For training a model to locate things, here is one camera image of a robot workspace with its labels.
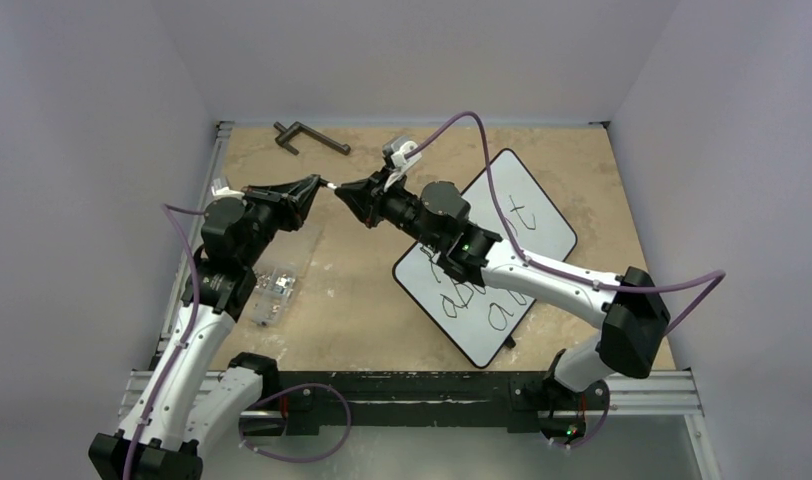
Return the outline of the white whiteboard black frame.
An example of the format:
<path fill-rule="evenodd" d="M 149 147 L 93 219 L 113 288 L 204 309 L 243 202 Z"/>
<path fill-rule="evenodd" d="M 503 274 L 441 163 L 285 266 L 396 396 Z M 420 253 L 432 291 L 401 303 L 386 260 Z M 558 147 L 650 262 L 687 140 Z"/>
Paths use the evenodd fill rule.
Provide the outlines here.
<path fill-rule="evenodd" d="M 564 261 L 578 236 L 518 155 L 504 149 L 462 191 L 470 220 L 529 253 Z M 487 367 L 538 298 L 538 288 L 510 274 L 523 271 L 509 240 L 488 264 L 488 283 L 451 279 L 437 255 L 416 243 L 395 263 L 394 280 L 454 346 L 477 368 Z"/>

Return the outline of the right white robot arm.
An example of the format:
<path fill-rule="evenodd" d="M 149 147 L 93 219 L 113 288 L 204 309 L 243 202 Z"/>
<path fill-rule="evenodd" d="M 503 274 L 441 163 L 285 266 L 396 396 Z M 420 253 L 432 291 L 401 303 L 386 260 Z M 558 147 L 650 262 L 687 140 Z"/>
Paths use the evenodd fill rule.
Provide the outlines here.
<path fill-rule="evenodd" d="M 414 194 L 404 180 L 389 184 L 379 171 L 334 193 L 366 227 L 387 221 L 429 248 L 451 279 L 531 297 L 595 328 L 589 340 L 555 356 L 543 381 L 551 404 L 566 407 L 614 373 L 650 375 L 670 314 L 648 272 L 587 270 L 523 250 L 472 222 L 470 204 L 451 182 L 432 182 Z"/>

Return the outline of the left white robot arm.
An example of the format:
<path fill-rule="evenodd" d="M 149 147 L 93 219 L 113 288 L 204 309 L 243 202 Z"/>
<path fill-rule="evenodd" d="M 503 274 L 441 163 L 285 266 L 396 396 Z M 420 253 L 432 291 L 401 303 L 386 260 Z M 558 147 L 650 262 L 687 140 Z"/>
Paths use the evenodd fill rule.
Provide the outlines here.
<path fill-rule="evenodd" d="M 113 434 L 98 434 L 88 456 L 102 479 L 197 479 L 206 455 L 242 411 L 279 399 L 273 359 L 243 354 L 203 394 L 209 366 L 256 286 L 254 266 L 280 231 L 300 229 L 318 175 L 235 190 L 220 185 L 198 216 L 202 242 L 183 243 L 190 275 L 169 343 L 146 388 Z"/>

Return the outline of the clear plastic screw box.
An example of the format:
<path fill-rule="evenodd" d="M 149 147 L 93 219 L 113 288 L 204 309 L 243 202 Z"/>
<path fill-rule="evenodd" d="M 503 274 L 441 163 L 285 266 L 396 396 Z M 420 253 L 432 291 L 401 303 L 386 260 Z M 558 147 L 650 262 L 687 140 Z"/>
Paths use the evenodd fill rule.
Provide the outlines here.
<path fill-rule="evenodd" d="M 323 228 L 310 224 L 278 233 L 253 267 L 255 285 L 242 318 L 260 327 L 278 324 L 311 265 Z"/>

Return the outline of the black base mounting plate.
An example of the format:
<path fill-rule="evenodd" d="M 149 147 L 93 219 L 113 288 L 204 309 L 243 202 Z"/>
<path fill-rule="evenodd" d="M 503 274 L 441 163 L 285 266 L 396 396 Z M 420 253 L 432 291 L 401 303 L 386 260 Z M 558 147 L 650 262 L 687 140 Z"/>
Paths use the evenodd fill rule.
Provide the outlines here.
<path fill-rule="evenodd" d="M 541 371 L 285 371 L 245 412 L 249 436 L 316 435 L 329 426 L 500 428 L 580 437 L 610 403 L 600 380 L 582 393 L 551 386 Z"/>

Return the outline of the aluminium rail frame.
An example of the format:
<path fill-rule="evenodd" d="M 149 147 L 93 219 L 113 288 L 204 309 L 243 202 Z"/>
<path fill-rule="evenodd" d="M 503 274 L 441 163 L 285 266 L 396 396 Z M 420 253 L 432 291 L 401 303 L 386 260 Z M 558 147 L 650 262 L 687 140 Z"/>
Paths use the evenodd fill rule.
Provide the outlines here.
<path fill-rule="evenodd" d="M 211 306 L 198 303 L 197 267 L 194 265 L 195 243 L 202 225 L 200 216 L 213 199 L 210 184 L 221 175 L 222 160 L 233 128 L 234 124 L 229 121 L 217 125 L 205 183 L 199 200 L 192 207 L 195 219 L 187 234 L 182 232 L 170 207 L 164 208 L 165 216 L 182 241 L 181 262 L 160 338 L 162 349 L 154 357 L 151 377 L 145 371 L 133 373 L 137 380 L 144 380 L 146 384 L 140 396 L 132 391 L 125 394 L 119 413 L 123 423 L 145 423 L 149 416 L 164 414 L 183 421 L 196 401 L 200 382 L 205 378 L 212 358 L 234 327 L 229 314 L 216 314 Z"/>

